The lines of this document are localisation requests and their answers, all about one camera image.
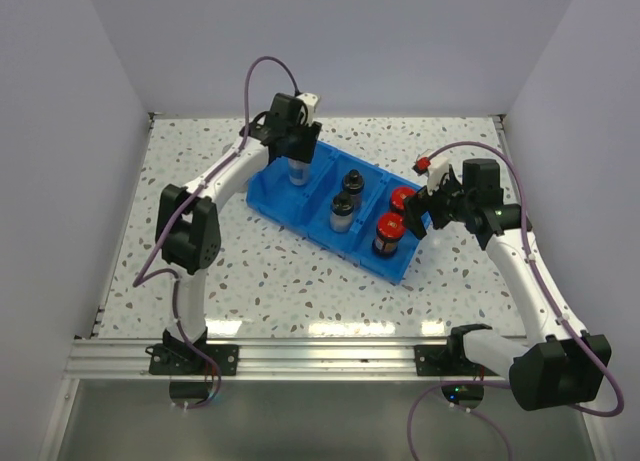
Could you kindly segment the red-lid sauce jar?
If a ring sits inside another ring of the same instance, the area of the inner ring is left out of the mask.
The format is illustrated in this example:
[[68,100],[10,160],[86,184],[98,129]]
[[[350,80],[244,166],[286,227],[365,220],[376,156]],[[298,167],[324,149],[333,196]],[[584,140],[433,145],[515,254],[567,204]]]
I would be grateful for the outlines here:
[[411,198],[416,194],[416,190],[410,186],[398,186],[390,195],[389,198],[389,210],[400,216],[405,213],[405,200]]
[[374,253],[380,257],[392,257],[406,233],[403,217],[388,211],[380,216],[376,223],[375,237],[372,241]]

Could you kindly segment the black-cap clear shaker bottle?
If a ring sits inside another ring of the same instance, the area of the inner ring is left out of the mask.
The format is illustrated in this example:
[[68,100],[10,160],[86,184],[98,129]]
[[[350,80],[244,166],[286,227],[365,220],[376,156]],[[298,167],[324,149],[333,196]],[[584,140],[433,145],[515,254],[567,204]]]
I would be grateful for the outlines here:
[[359,210],[362,205],[364,186],[364,177],[357,169],[351,169],[342,179],[342,190],[350,195],[355,210]]

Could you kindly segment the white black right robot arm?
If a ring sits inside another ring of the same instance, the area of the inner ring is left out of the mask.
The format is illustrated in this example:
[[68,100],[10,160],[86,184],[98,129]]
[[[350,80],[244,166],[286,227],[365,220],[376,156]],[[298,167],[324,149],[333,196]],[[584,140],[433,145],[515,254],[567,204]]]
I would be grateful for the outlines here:
[[413,169],[427,183],[405,200],[405,227],[423,238],[424,215],[435,229],[463,224],[505,281],[527,339],[521,345],[485,324],[455,327],[440,363],[461,374],[487,368],[508,381],[526,411],[594,400],[611,346],[605,336],[590,334],[563,300],[521,206],[504,201],[499,164],[466,160],[457,177],[447,160],[423,156]]

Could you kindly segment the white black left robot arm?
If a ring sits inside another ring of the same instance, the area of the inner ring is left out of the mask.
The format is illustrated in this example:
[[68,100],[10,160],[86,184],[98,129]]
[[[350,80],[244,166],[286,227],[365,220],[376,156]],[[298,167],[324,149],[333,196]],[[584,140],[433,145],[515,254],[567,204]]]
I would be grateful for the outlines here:
[[278,93],[268,110],[247,119],[238,139],[203,174],[183,186],[167,185],[160,195],[152,254],[170,275],[170,321],[160,343],[148,348],[154,375],[218,375],[216,354],[207,345],[204,312],[208,269],[221,242],[219,215],[248,181],[284,158],[309,169],[321,125],[315,120],[320,97]]

